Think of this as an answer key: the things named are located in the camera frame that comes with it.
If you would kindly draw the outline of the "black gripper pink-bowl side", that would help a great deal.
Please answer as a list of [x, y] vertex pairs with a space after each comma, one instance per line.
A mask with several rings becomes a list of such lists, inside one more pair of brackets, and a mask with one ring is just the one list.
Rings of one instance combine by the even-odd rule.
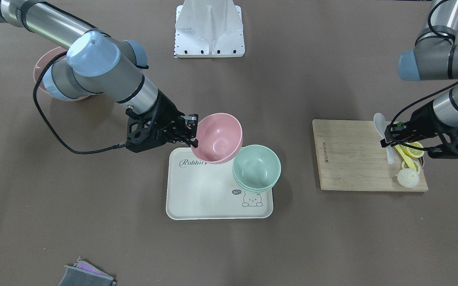
[[155, 123], [167, 142], [180, 142], [189, 147], [198, 147], [196, 134], [186, 134], [186, 128], [198, 128], [198, 114], [184, 115], [161, 90], [158, 90], [157, 100], [147, 112], [151, 110], [156, 112]]

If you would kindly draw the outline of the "black gripper spoon side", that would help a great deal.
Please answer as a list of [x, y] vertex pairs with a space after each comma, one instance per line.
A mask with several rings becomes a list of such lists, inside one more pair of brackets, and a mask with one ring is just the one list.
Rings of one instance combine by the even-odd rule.
[[436, 116], [434, 103], [431, 101], [413, 112], [405, 125], [402, 123], [387, 125], [386, 134], [398, 136], [381, 139], [380, 146], [382, 148], [388, 146], [394, 147], [395, 145], [404, 145], [405, 143], [433, 138], [447, 128], [448, 126], [442, 123]]

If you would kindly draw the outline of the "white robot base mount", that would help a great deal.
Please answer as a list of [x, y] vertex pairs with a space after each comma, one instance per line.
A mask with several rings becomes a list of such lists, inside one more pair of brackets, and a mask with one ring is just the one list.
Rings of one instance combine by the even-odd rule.
[[245, 54], [242, 9], [232, 0], [186, 0], [176, 8], [176, 58], [237, 58]]

